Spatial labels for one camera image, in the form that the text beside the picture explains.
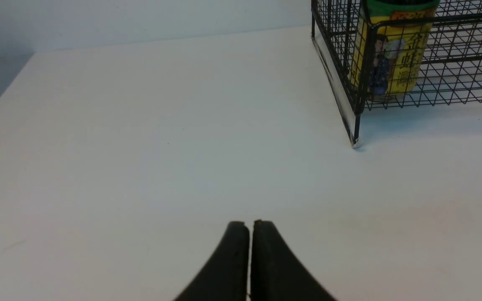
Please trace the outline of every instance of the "can label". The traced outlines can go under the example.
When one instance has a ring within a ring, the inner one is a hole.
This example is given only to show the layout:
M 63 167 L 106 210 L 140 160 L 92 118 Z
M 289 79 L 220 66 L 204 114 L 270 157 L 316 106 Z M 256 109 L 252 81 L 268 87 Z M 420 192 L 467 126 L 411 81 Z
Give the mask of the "can label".
M 392 5 L 368 0 L 371 23 L 433 17 L 439 0 L 421 5 Z M 404 94 L 412 91 L 418 78 L 431 23 L 381 26 L 375 36 L 373 63 L 369 64 L 368 91 L 372 95 Z M 360 85 L 368 28 L 360 17 L 356 33 L 351 83 Z

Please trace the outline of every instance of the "green can lid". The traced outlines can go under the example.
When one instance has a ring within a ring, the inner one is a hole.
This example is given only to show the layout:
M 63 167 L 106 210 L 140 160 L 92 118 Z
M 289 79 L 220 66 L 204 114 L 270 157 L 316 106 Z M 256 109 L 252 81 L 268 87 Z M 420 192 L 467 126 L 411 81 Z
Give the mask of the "green can lid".
M 438 2 L 437 0 L 377 0 L 377 2 L 382 2 L 392 5 L 421 5 L 430 2 Z

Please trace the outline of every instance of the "wire mesh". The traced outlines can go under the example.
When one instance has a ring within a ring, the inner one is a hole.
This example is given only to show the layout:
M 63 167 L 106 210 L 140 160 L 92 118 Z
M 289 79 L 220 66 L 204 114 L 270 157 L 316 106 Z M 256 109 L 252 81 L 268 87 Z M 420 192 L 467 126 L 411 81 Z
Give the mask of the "wire mesh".
M 316 0 L 312 5 L 320 31 L 328 36 L 327 47 L 334 54 L 333 63 L 342 72 L 340 79 L 344 89 L 353 99 L 353 109 L 359 105 L 371 110 L 482 102 L 482 0 L 442 0 L 436 17 L 429 23 L 416 20 L 430 29 L 427 42 L 417 45 L 417 49 L 423 52 L 423 58 L 419 57 L 418 61 L 419 70 L 391 77 L 383 101 L 375 99 L 369 92 L 368 84 L 362 83 L 364 77 L 356 76 L 373 73 L 366 70 L 373 68 L 372 64 L 358 62 L 363 60 L 363 49 L 375 43 L 373 35 L 377 32 L 362 32 L 366 23 L 368 28 L 377 27 L 364 19 L 362 0 Z M 393 35 L 387 36 L 391 40 L 403 38 Z M 399 56 L 402 50 L 392 51 Z M 399 63 L 394 65 L 392 72 L 397 72 L 400 66 Z M 398 80 L 407 83 L 407 93 L 392 92 L 392 81 Z

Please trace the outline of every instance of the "white wall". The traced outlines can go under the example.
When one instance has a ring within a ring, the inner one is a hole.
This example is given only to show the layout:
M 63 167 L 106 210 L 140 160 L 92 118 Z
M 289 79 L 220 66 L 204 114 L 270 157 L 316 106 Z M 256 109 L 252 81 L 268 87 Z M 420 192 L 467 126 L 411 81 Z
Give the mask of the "white wall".
M 308 0 L 0 0 L 0 56 L 309 22 Z

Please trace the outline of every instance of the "white tabletop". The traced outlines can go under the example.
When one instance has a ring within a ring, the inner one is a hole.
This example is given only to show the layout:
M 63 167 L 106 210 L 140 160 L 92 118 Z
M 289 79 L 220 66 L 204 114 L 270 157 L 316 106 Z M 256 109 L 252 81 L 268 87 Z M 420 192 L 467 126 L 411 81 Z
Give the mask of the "white tabletop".
M 170 300 L 270 219 L 340 301 L 482 300 L 482 104 L 367 112 L 310 28 L 36 54 L 0 98 L 0 301 Z

